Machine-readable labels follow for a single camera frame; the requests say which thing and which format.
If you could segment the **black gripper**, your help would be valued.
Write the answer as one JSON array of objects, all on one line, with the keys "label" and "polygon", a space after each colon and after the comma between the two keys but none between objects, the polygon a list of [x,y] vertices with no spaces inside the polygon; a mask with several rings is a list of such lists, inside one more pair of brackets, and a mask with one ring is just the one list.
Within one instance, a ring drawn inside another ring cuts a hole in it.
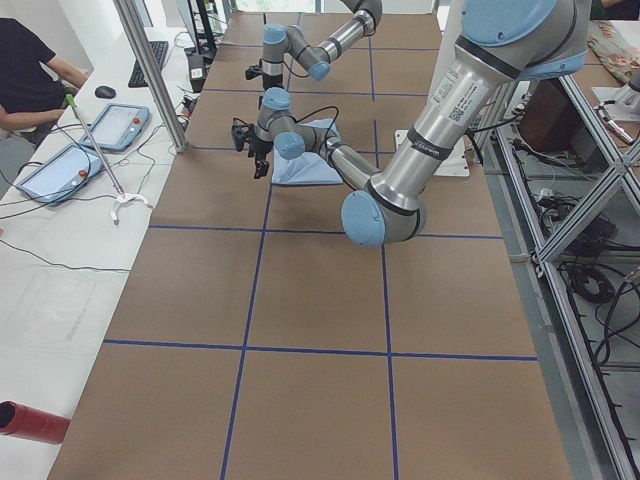
[{"label": "black gripper", "polygon": [[251,65],[245,70],[245,79],[252,80],[261,77],[264,90],[272,87],[283,87],[283,63],[268,62],[260,59],[258,64]]},{"label": "black gripper", "polygon": [[237,117],[232,120],[231,137],[237,152],[242,152],[245,147],[248,147],[248,156],[256,159],[254,160],[254,179],[265,177],[270,168],[270,163],[266,159],[273,149],[273,143],[264,141],[258,136],[254,123],[247,123]]}]

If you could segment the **third robot base arm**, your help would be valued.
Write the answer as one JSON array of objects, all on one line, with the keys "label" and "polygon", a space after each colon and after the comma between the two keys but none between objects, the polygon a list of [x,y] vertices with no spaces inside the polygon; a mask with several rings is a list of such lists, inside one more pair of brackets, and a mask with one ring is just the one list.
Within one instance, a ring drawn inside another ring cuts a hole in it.
[{"label": "third robot base arm", "polygon": [[639,70],[621,87],[593,87],[606,121],[639,122]]}]

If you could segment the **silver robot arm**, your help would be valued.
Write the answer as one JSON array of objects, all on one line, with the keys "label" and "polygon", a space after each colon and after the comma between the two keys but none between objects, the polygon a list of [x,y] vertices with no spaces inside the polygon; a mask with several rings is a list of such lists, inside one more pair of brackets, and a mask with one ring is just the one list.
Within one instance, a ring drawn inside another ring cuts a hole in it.
[{"label": "silver robot arm", "polygon": [[262,87],[283,88],[285,67],[290,60],[298,64],[315,81],[323,80],[331,65],[360,39],[373,36],[383,15],[378,0],[343,1],[353,16],[317,45],[311,44],[299,25],[267,23],[263,28],[262,56],[245,70],[245,79],[262,79]]},{"label": "silver robot arm", "polygon": [[285,159],[321,156],[352,189],[342,205],[342,225],[354,243],[366,247],[403,242],[422,231],[426,184],[499,86],[557,78],[583,66],[591,10],[587,1],[466,2],[448,71],[380,170],[331,129],[299,123],[281,82],[286,57],[322,80],[334,60],[376,32],[380,2],[352,1],[348,7],[352,18],[318,46],[296,26],[265,26],[261,62],[249,71],[263,77],[259,114],[251,124],[235,121],[231,134],[236,150],[253,158],[257,177],[267,173],[271,152]]}]

